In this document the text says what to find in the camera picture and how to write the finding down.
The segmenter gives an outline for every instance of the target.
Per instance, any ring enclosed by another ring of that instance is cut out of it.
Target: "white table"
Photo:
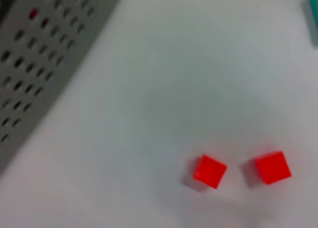
[[[121,0],[1,178],[1,228],[316,227],[307,11],[303,0]],[[266,144],[293,177],[250,189],[240,165]],[[229,166],[218,190],[182,182],[202,152]]]

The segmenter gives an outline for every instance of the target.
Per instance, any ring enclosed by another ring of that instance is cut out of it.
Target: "perforated metal plate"
[[[0,168],[52,105],[117,2],[14,0],[0,28]]]

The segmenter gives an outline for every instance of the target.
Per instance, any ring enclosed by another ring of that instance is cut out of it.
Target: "gray plastic part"
[[[34,130],[118,0],[15,0],[0,27],[0,171]]]

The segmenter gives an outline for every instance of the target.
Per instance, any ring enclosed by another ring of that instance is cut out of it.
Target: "teal object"
[[[318,26],[318,0],[309,0],[312,7],[313,16],[315,19],[316,26]]]

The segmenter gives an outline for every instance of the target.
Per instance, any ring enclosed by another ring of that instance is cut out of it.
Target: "red cube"
[[[193,178],[217,189],[226,169],[225,164],[203,155],[196,167]]]
[[[256,158],[255,165],[265,184],[272,184],[292,176],[282,151]]]

